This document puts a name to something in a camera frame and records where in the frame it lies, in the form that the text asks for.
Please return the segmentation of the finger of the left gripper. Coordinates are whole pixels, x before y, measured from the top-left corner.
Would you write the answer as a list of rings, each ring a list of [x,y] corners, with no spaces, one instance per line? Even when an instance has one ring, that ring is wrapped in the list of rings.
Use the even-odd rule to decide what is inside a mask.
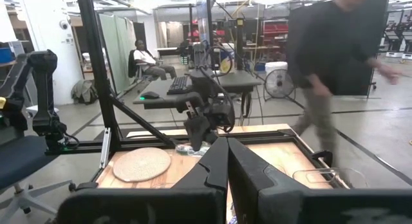
[[[205,141],[212,145],[217,139],[219,138],[219,134],[217,130],[210,130],[206,135],[205,135]]]
[[[188,118],[184,126],[193,151],[199,151],[203,142],[212,143],[210,123],[204,116]]]

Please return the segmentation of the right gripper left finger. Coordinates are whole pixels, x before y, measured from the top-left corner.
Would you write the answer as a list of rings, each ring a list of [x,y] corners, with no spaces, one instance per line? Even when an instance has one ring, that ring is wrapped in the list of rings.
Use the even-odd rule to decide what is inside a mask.
[[[228,140],[219,137],[170,189],[83,189],[62,203],[57,222],[225,223],[228,157]]]

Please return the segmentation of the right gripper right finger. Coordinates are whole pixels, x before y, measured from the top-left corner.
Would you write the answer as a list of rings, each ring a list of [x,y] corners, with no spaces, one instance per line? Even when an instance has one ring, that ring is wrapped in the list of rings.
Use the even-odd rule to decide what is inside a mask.
[[[411,223],[409,189],[310,189],[236,139],[228,144],[238,223]]]

